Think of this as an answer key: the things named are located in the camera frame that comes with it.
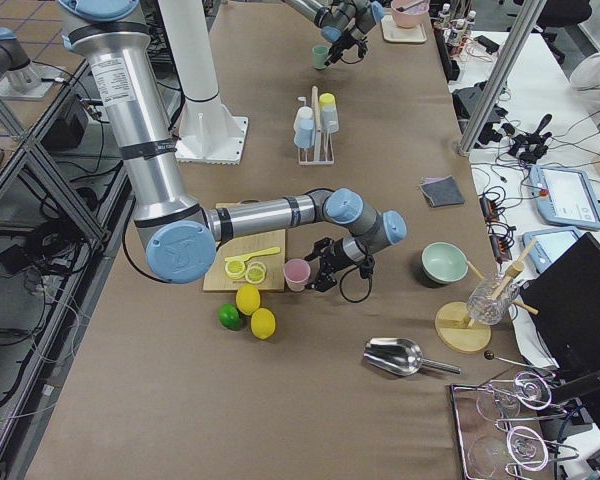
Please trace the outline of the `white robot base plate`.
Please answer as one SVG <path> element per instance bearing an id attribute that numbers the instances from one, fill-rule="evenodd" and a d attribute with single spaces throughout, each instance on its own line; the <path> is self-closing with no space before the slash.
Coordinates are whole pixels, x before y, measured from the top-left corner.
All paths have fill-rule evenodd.
<path id="1" fill-rule="evenodd" d="M 233 116 L 220 100 L 187 100 L 178 126 L 179 162 L 238 165 L 245 146 L 249 119 Z"/>

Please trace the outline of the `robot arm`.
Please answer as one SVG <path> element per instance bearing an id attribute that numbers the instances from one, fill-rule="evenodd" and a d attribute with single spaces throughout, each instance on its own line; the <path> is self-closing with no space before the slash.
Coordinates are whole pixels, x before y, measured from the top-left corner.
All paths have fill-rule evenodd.
<path id="1" fill-rule="evenodd" d="M 327 276 L 405 238 L 400 214 L 380 212 L 345 188 L 202 207 L 186 191 L 179 160 L 237 163 L 248 121 L 221 102 L 201 3 L 159 5 L 184 97 L 177 129 L 170 126 L 150 65 L 150 34 L 140 3 L 63 1 L 59 8 L 66 46 L 91 67 L 137 199 L 134 222 L 147 263 L 162 281 L 203 277 L 217 249 L 234 238 L 304 224 L 324 221 L 348 231 L 328 247 Z"/>
<path id="2" fill-rule="evenodd" d="M 343 0 L 323 5 L 319 1 L 288 0 L 285 4 L 311 21 L 330 44 L 324 66 L 345 62 L 343 54 L 356 47 L 357 62 L 368 51 L 367 35 L 385 15 L 380 1 Z"/>

